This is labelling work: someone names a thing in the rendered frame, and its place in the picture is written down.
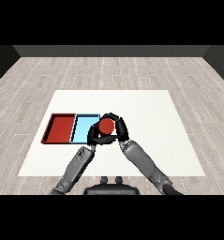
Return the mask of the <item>red shallow open box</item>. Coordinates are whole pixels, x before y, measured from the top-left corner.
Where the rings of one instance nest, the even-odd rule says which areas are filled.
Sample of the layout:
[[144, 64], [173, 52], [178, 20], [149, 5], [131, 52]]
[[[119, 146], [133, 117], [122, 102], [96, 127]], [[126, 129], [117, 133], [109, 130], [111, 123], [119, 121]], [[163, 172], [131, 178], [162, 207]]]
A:
[[70, 144], [75, 113], [53, 113], [44, 131], [43, 144]]

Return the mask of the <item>light blue shallow open box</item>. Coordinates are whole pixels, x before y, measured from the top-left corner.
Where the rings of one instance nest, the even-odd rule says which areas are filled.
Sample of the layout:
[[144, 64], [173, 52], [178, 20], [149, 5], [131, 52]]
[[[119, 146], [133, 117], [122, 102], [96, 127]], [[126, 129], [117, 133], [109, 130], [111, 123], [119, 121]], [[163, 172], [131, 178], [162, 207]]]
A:
[[70, 143], [87, 144], [88, 131], [99, 118], [99, 113], [78, 113], [70, 134]]

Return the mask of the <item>small red can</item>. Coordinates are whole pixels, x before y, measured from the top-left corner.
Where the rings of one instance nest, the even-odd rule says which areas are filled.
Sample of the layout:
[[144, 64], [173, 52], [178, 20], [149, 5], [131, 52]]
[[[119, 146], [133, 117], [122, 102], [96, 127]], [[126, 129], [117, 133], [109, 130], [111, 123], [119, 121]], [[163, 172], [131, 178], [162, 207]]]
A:
[[103, 135], [110, 135], [114, 130], [114, 122], [110, 118], [101, 119], [98, 128]]

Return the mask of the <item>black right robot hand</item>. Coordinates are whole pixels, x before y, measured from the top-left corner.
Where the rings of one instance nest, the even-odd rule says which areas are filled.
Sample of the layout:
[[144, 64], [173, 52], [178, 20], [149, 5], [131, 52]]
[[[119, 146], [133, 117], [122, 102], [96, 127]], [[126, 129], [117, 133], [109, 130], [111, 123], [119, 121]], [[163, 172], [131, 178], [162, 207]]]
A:
[[113, 113], [105, 113], [101, 119], [109, 118], [115, 123], [116, 136], [119, 142], [125, 142], [129, 140], [127, 126], [122, 117], [115, 115]]

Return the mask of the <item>dark grey robot body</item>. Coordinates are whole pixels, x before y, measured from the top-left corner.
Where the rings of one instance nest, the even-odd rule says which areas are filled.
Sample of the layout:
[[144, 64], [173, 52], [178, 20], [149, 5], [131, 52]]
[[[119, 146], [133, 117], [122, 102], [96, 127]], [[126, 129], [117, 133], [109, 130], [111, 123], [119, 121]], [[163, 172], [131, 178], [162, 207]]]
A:
[[125, 185], [121, 176], [115, 177], [114, 184], [109, 184], [108, 177], [102, 176], [100, 183], [87, 187], [83, 195], [140, 195], [140, 192], [136, 187]]

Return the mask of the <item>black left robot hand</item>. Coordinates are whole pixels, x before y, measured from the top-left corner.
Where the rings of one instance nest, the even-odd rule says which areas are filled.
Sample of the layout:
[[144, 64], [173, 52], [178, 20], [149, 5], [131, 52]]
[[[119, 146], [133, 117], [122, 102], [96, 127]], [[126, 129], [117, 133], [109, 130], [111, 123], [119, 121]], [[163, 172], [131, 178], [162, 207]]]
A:
[[111, 144], [116, 141], [117, 137], [114, 135], [104, 135], [101, 136], [101, 131], [99, 130], [99, 123], [93, 124], [87, 134], [87, 144], [89, 146], [97, 146], [103, 144]]

